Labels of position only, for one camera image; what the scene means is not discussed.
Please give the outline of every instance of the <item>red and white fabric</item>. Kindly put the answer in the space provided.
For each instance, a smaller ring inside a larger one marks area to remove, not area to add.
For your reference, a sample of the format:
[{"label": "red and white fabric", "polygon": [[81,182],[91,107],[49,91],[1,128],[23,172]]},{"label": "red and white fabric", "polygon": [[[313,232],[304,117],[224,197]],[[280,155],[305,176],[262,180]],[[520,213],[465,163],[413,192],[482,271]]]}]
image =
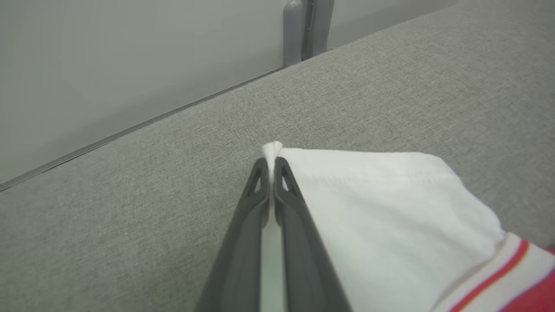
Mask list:
[{"label": "red and white fabric", "polygon": [[354,311],[555,311],[554,256],[504,232],[440,158],[263,151],[291,166]]}]

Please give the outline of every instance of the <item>white fabric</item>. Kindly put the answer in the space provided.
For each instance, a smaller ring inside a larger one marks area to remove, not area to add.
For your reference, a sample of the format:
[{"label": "white fabric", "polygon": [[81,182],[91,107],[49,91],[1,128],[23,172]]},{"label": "white fabric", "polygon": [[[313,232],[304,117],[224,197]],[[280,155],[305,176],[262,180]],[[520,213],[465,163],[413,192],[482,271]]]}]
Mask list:
[{"label": "white fabric", "polygon": [[282,148],[354,311],[428,312],[505,233],[438,157]]}]

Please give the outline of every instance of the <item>gray surface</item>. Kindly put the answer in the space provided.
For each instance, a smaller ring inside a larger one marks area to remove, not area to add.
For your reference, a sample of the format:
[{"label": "gray surface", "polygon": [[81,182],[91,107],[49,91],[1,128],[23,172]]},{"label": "gray surface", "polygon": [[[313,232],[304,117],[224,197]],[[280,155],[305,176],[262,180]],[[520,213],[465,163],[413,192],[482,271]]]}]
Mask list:
[{"label": "gray surface", "polygon": [[190,310],[260,145],[441,156],[555,238],[555,2],[461,1],[130,133],[0,195],[0,310]]}]

